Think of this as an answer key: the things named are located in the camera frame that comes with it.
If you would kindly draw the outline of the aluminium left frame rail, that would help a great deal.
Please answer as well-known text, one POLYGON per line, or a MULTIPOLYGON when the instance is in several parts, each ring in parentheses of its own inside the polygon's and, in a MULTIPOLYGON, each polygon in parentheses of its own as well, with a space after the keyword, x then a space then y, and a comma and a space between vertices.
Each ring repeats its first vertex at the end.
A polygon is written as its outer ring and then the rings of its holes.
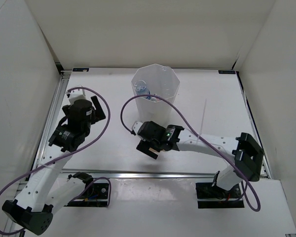
POLYGON ((26 75, 16 80, 12 90, 16 95, 12 98, 13 113, 18 126, 12 136, 16 140, 16 148, 10 158, 16 164, 16 173, 9 178, 12 182, 10 189, 16 190, 18 181, 15 178, 34 169, 42 158, 47 136, 49 134, 53 107, 58 99, 63 66, 57 61, 42 68, 27 70, 26 75))

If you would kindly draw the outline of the blue label clear bottle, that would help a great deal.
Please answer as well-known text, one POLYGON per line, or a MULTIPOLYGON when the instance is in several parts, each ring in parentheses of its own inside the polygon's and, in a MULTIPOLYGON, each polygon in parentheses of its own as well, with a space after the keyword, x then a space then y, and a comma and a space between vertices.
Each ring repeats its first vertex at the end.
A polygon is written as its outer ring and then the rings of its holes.
POLYGON ((137 95, 146 95, 144 98, 150 99, 150 90, 144 80, 137 80, 134 83, 134 89, 137 95))

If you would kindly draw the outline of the white label clear bottle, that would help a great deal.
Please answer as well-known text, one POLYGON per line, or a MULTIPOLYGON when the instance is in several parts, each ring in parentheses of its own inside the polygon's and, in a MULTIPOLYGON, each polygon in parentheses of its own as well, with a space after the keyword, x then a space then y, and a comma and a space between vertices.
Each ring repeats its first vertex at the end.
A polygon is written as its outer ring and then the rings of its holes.
POLYGON ((153 101, 153 102, 159 102, 160 101, 160 96, 157 95, 157 94, 154 94, 154 95, 150 95, 150 100, 153 101))

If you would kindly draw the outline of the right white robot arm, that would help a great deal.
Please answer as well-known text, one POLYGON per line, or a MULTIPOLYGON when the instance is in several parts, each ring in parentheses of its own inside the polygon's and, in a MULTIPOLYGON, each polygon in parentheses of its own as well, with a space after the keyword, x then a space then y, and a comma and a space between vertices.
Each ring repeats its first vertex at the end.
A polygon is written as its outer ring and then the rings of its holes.
POLYGON ((235 138, 198 137, 182 126, 162 127, 153 121, 135 122, 132 132, 141 139, 136 149, 153 159, 160 151, 196 152, 224 159, 227 168, 218 171, 212 182, 212 193, 217 197, 222 198, 241 181, 260 179, 264 151, 249 133, 235 138))

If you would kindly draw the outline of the orange juice bottle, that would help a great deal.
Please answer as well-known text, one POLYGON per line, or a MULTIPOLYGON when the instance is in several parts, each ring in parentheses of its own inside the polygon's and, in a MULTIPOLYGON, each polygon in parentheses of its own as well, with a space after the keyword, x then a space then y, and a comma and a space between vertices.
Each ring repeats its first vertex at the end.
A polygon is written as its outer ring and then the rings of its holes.
POLYGON ((149 150, 151 152, 154 152, 154 153, 160 153, 160 152, 167 152, 169 151, 169 149, 165 149, 165 148, 159 148, 159 147, 150 147, 149 150))

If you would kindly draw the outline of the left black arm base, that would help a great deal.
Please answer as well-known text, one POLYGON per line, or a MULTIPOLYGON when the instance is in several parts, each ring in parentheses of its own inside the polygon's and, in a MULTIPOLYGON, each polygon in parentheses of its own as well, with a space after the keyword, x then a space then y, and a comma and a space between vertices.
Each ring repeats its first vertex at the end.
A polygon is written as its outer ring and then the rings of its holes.
POLYGON ((69 202, 66 207, 108 207, 110 188, 109 182, 96 181, 88 191, 69 202))

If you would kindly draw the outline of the white faceted plastic bin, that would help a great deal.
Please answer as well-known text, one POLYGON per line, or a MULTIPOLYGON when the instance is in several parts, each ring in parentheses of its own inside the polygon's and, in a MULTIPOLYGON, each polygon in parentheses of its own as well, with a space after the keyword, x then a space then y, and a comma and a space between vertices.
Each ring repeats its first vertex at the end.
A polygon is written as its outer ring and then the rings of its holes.
MULTIPOLYGON (((170 74, 162 74, 160 66, 159 64, 152 64, 137 69, 131 80, 133 93, 137 95, 135 93, 134 83, 141 79, 146 82, 150 90, 150 95, 157 94, 173 104, 180 86, 180 81, 173 69, 170 74)), ((153 102, 144 98, 142 95, 136 98, 135 101, 141 122, 153 121, 162 126, 168 123, 172 110, 170 105, 162 100, 153 102)))

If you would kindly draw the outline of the aluminium front rail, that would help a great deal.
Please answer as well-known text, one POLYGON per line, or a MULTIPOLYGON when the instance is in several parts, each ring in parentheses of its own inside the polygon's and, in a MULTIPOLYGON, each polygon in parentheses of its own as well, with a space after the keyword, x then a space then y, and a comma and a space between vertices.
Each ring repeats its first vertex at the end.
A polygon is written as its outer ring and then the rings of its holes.
POLYGON ((135 172, 135 171, 109 171, 109 170, 82 170, 82 169, 63 169, 61 175, 75 174, 77 172, 88 173, 94 177, 107 177, 119 179, 137 178, 213 178, 214 173, 166 173, 166 172, 135 172))

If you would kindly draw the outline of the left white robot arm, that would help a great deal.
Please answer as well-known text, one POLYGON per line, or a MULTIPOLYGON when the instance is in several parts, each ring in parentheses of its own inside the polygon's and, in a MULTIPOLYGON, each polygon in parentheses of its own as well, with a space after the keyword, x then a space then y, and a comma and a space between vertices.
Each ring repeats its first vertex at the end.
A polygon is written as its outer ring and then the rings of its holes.
POLYGON ((36 234, 43 234, 53 216, 63 206, 82 196, 93 194, 94 178, 83 172, 68 177, 67 182, 52 191, 52 187, 65 164, 81 150, 90 134, 91 125, 109 120, 97 96, 87 100, 84 95, 69 98, 69 105, 62 107, 64 117, 57 124, 48 140, 52 151, 33 170, 24 189, 2 205, 3 212, 16 224, 36 234))

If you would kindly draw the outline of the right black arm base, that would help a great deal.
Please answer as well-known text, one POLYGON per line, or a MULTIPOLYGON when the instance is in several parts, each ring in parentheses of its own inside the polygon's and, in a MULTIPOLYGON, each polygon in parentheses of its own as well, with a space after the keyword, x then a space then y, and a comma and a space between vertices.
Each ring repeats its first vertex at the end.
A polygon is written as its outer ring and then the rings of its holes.
POLYGON ((226 191, 212 183, 195 183, 198 209, 244 208, 239 184, 226 191))

